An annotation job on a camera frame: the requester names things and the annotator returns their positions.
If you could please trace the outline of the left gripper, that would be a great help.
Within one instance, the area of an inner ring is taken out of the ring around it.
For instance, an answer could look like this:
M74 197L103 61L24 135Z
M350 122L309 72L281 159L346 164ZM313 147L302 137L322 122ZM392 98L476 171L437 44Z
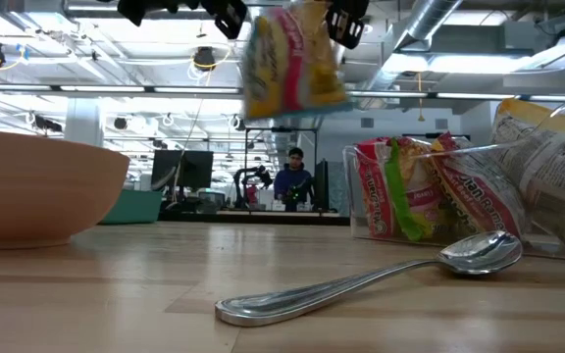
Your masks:
M201 0L202 8L213 18L216 27L228 38L237 39L242 23L248 16L247 5L242 0ZM324 26L329 38L347 49L355 49L365 30L362 18L366 15L369 0L304 1L295 7L310 19Z

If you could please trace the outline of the silver blue food packet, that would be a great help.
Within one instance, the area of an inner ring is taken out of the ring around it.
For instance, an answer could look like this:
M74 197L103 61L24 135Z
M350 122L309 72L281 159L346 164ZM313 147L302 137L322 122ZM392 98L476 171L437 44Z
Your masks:
M328 34L329 4L307 0L261 11L242 58L247 120L350 107Z

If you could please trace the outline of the small teal plastic bin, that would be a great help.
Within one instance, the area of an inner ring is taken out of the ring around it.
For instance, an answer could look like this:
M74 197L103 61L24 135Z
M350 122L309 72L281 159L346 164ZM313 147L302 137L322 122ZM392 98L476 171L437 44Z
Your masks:
M100 225L152 224L158 220L162 203L159 191L123 189L116 204Z

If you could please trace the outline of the small red ramen packet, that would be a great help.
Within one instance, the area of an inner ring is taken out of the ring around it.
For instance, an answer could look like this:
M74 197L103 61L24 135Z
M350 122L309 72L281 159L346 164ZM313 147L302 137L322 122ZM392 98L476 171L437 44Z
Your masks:
M430 146L408 137L392 138L385 177L394 215L414 242L440 238L454 229L453 215L433 166L423 157Z

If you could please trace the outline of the roast beef ramen packet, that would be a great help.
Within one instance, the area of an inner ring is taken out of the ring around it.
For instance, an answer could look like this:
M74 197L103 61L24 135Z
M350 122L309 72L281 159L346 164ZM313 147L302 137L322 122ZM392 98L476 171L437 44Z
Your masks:
M493 158L473 151L469 140L446 132L433 143L433 175L465 234L503 230L518 237L528 229L522 197Z

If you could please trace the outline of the shiny silver spoon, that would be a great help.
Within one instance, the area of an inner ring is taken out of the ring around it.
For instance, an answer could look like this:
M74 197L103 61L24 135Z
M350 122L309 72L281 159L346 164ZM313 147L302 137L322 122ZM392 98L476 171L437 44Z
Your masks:
M511 267L522 256L523 245L517 236L507 231L488 231L445 247L433 259L401 262L359 275L279 292L223 299L215 303L215 316L237 327L263 327L306 315L406 271L439 267L460 276L487 276Z

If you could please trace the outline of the long ceiling light strip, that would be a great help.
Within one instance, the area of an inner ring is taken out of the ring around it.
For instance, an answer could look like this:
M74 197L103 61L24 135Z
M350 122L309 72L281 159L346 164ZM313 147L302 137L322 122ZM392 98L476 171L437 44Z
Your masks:
M175 97L200 99L239 99L240 87L222 86L137 86L137 85L55 85L0 83L0 92L11 94L101 96L101 97ZM565 103L561 94L466 93L434 91L373 91L349 90L350 98L371 99L431 99L431 100L490 100L518 98L524 101Z

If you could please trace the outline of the black desk monitor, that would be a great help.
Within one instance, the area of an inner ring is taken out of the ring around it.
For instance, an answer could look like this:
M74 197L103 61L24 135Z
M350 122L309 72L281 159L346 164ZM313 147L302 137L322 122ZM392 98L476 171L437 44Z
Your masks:
M185 151L181 163L180 184L192 189L207 188L211 184L214 153Z
M156 150L154 153L151 189L160 191L166 186L173 187L179 170L181 150Z

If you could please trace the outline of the person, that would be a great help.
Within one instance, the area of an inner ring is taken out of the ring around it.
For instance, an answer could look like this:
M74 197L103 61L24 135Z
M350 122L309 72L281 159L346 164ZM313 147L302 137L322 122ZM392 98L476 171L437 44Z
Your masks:
M275 198L284 204L287 212L296 212L297 205L307 201L311 174L303 163L304 153L298 147L288 151L288 161L274 181Z

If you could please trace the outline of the black background equipment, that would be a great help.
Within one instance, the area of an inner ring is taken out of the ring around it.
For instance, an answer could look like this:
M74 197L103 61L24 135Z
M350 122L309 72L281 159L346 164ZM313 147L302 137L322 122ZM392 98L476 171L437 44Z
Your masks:
M320 212L327 212L330 209L329 165L325 159L316 165L313 189L316 209Z

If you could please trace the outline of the clear plastic container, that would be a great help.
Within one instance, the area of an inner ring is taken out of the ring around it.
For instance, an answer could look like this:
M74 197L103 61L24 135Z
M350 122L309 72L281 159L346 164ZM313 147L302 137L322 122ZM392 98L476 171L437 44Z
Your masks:
M390 133L343 160L355 237L444 245L503 230L565 259L565 97L483 103L456 131Z

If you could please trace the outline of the large ribbed silver duct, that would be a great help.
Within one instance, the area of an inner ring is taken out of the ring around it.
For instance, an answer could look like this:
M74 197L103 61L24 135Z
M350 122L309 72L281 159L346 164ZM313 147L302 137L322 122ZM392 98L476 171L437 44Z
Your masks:
M302 123L298 118L266 119L263 127L263 139L277 149L287 149L297 145Z

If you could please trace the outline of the slim silver duct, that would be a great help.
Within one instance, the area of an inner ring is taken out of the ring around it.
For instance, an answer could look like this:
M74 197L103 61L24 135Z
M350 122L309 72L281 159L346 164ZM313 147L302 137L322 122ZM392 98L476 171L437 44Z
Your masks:
M431 49L433 36L463 0L416 0L410 16L390 25L381 43L382 63L374 75L361 85L362 90L389 90L397 77L413 69L412 53Z

